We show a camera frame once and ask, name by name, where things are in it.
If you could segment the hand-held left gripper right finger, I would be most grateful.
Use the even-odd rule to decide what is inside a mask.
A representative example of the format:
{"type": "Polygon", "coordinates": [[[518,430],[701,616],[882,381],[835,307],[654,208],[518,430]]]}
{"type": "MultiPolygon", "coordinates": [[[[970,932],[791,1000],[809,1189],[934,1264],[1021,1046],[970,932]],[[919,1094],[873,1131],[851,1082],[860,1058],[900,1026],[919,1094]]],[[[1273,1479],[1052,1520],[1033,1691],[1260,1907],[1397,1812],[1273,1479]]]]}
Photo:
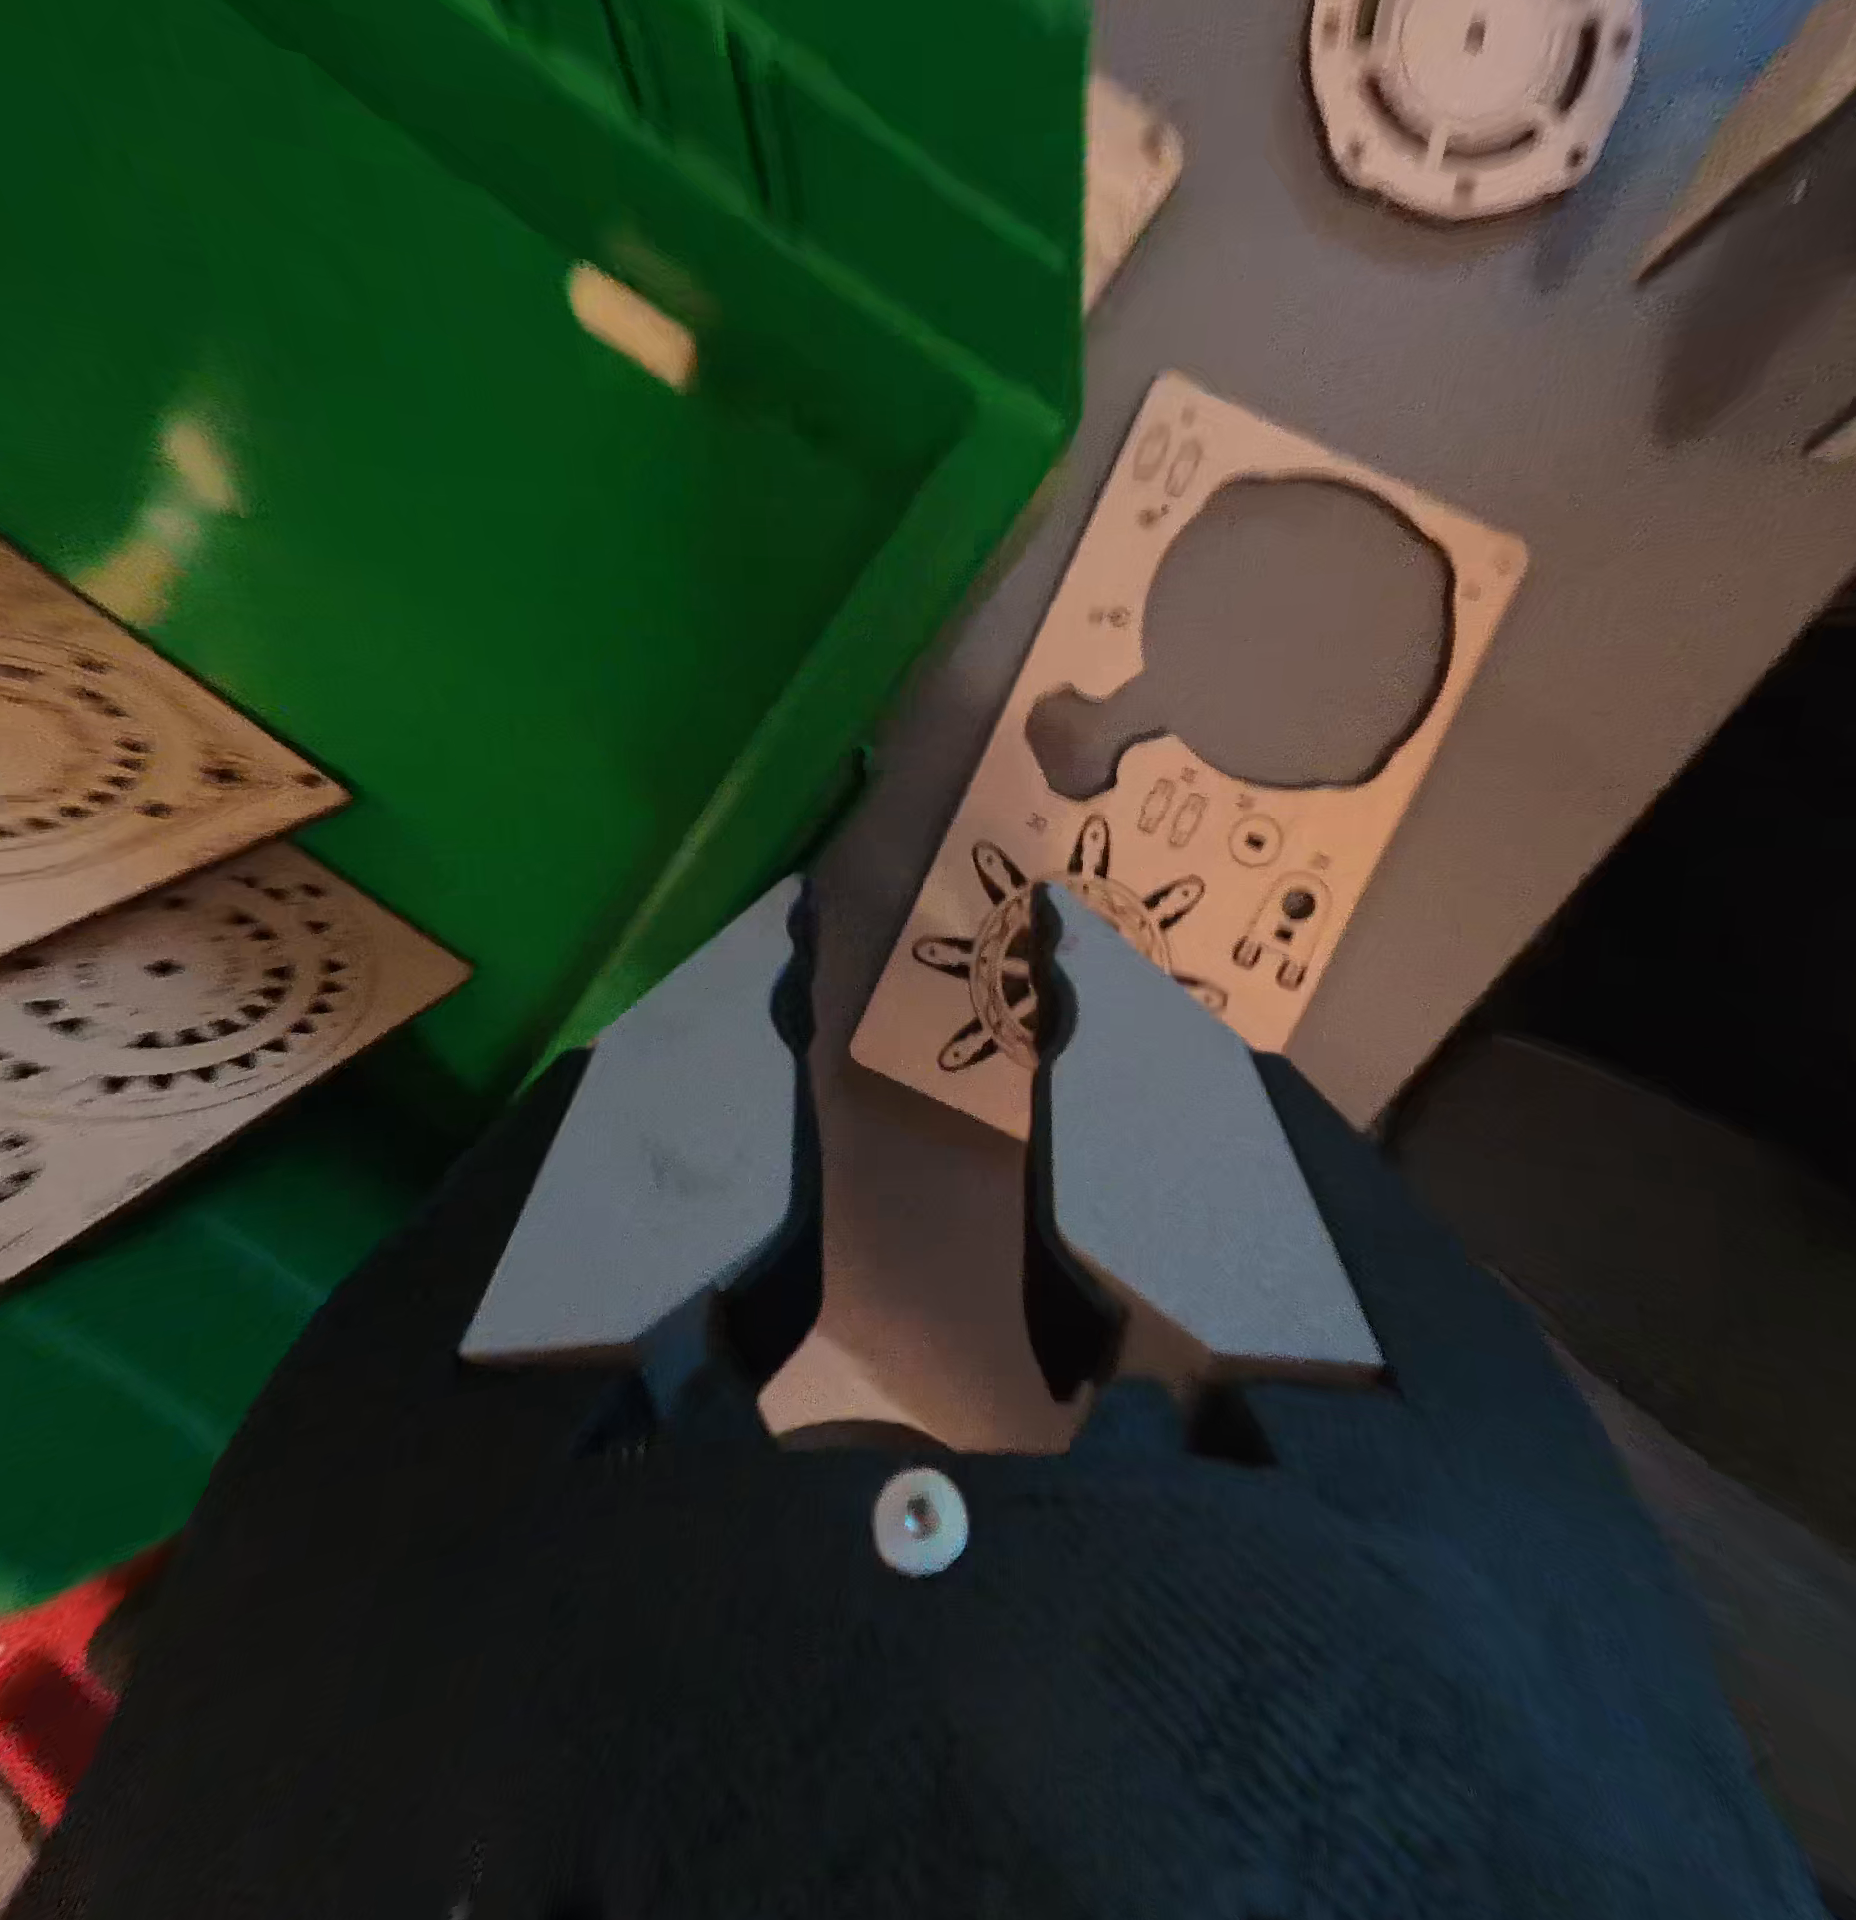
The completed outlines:
{"type": "Polygon", "coordinates": [[[1031,898],[1030,961],[1025,1330],[1049,1395],[1380,1380],[1250,1045],[1064,885],[1031,898]]]}

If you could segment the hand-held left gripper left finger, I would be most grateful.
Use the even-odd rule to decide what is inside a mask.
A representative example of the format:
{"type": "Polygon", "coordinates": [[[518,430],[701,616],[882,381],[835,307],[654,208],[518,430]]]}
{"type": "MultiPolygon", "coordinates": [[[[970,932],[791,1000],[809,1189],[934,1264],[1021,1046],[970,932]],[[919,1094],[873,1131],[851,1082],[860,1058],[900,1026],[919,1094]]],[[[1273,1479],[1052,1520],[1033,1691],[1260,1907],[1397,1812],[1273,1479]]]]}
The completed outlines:
{"type": "Polygon", "coordinates": [[[773,1378],[820,1319],[818,908],[765,889],[603,1026],[456,1357],[773,1378]]]}

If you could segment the green plastic bin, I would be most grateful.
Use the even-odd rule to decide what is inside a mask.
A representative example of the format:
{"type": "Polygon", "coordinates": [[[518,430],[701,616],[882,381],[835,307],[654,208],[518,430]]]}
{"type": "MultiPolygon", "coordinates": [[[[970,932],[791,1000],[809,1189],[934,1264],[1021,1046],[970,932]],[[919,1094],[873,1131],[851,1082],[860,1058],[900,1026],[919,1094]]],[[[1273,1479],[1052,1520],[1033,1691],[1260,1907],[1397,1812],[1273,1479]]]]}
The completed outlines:
{"type": "Polygon", "coordinates": [[[843,802],[1081,418],[1089,64],[1089,4],[0,4],[0,539],[74,587],[211,419],[245,514],[130,632],[471,966],[0,1291],[0,1612],[166,1544],[436,1165],[843,802]]]}

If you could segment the wooden sheet with lobed cutouts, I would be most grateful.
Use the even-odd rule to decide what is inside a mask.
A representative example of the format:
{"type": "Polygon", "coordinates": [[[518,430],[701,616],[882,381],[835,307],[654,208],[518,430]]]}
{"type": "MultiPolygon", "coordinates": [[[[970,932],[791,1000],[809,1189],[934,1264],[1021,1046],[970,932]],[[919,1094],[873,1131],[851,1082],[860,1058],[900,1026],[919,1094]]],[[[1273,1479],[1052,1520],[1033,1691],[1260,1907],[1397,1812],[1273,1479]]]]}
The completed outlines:
{"type": "Polygon", "coordinates": [[[1182,135],[1104,72],[1085,95],[1085,315],[1136,251],[1182,176],[1182,135]]]}

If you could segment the red plastic object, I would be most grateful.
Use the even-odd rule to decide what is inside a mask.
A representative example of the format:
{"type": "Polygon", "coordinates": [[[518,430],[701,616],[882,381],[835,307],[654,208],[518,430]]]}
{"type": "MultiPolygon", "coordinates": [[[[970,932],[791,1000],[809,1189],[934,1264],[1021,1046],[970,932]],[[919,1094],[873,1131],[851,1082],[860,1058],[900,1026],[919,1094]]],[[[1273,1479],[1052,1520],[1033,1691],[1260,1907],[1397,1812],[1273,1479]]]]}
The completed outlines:
{"type": "Polygon", "coordinates": [[[56,1824],[117,1711],[170,1546],[0,1614],[0,1907],[56,1824]]]}

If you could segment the small pale wooden piece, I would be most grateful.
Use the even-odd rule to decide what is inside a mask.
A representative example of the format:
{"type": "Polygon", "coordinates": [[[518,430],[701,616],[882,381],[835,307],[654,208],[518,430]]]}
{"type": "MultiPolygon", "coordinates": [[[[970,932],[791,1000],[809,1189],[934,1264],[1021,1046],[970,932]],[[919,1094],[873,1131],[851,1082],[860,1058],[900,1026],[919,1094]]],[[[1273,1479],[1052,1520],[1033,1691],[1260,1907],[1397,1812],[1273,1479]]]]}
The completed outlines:
{"type": "Polygon", "coordinates": [[[241,472],[216,423],[193,409],[171,410],[159,422],[140,504],[73,583],[114,621],[150,632],[167,619],[216,526],[243,514],[241,472]]]}

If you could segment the small cream block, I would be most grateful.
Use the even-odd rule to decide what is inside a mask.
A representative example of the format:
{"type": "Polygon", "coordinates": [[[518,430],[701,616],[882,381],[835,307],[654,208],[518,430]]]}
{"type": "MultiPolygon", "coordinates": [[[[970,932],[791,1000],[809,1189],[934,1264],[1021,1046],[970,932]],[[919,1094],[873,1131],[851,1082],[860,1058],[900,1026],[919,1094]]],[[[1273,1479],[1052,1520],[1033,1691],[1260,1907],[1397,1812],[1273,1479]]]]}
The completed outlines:
{"type": "Polygon", "coordinates": [[[695,383],[693,330],[587,261],[569,264],[565,299],[578,329],[675,393],[695,383]]]}

